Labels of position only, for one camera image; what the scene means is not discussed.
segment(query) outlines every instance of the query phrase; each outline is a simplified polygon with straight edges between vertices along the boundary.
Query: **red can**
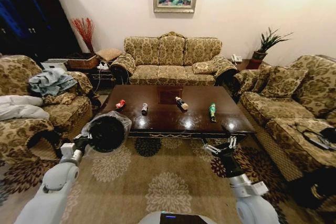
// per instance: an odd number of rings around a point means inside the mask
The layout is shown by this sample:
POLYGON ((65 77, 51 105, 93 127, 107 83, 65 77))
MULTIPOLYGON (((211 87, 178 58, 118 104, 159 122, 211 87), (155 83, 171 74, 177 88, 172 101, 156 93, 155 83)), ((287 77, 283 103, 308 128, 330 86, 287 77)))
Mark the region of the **red can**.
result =
POLYGON ((120 102, 117 103, 117 104, 115 105, 115 107, 116 107, 116 109, 121 109, 122 107, 125 106, 125 104, 126 104, 125 100, 120 100, 120 102))

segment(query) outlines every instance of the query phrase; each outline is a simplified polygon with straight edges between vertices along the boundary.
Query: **sofa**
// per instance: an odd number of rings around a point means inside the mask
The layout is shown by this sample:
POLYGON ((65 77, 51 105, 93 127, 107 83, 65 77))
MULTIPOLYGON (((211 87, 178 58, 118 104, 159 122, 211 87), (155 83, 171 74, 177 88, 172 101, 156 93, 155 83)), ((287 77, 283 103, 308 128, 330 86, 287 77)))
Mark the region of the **sofa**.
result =
MULTIPOLYGON (((252 92, 261 70, 244 70, 235 74, 234 93, 239 97, 238 106, 257 131, 257 140, 289 185, 295 185, 295 190, 300 191, 308 179, 321 179, 311 174, 318 174, 318 170, 325 168, 333 171, 336 168, 336 151, 313 145, 294 127, 298 125, 301 129, 318 133, 326 127, 336 126, 336 60, 322 55, 304 55, 286 68, 307 70, 289 98, 270 98, 252 92)), ((336 211, 335 203, 334 195, 317 209, 336 211)))
MULTIPOLYGON (((27 56, 1 58, 0 95, 37 96, 29 91, 28 79, 40 72, 42 69, 27 56)), ((55 157, 62 143, 72 140, 92 118, 100 102, 91 83, 81 72, 67 73, 78 82, 68 90, 75 98, 70 104, 44 105, 42 108, 50 114, 49 120, 0 121, 0 161, 13 164, 55 157)))
POLYGON ((133 85, 218 85, 237 72, 219 54, 221 48, 217 38, 185 38, 175 32, 159 38, 128 37, 125 52, 112 63, 111 71, 133 85), (216 68, 213 74, 194 74, 194 63, 210 60, 216 68))

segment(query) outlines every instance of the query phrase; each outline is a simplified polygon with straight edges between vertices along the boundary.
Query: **floral rug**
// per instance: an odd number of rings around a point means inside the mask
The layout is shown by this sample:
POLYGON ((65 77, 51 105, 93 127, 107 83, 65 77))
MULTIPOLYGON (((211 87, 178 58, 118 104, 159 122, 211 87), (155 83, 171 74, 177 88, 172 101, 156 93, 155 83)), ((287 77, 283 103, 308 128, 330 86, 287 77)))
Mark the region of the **floral rug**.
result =
MULTIPOLYGON (((210 140, 218 144, 221 140, 210 140)), ((251 137, 235 158, 264 195, 280 223, 321 223, 288 196, 284 179, 251 137)), ((57 161, 0 163, 0 219, 13 223, 57 161)), ((80 164, 62 223, 138 223, 153 211, 199 214, 217 223, 239 223, 225 166, 202 149, 200 139, 129 138, 110 154, 90 154, 80 164)))

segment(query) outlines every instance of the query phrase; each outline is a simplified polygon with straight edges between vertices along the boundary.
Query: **white box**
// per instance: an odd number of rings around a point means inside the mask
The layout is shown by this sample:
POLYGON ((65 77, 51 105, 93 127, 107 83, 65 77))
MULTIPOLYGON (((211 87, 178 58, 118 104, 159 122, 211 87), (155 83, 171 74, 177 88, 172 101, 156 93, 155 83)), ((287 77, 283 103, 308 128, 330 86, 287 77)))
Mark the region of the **white box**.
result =
POLYGON ((68 60, 66 59, 49 59, 45 62, 41 62, 42 66, 44 69, 49 69, 49 68, 63 68, 64 71, 67 71, 67 67, 65 66, 65 63, 68 60))

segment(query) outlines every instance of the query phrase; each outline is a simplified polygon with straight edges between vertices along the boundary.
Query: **white wall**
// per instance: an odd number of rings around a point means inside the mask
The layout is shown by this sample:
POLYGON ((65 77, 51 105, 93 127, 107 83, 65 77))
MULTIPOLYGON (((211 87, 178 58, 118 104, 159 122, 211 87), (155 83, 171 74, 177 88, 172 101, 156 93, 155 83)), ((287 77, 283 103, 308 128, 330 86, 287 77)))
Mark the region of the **white wall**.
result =
POLYGON ((268 26, 294 32, 265 61, 286 65, 303 54, 336 58, 336 0, 197 0, 195 14, 156 14, 153 0, 60 0, 68 18, 90 17, 96 50, 123 49, 126 36, 218 37, 222 53, 250 58, 268 26))

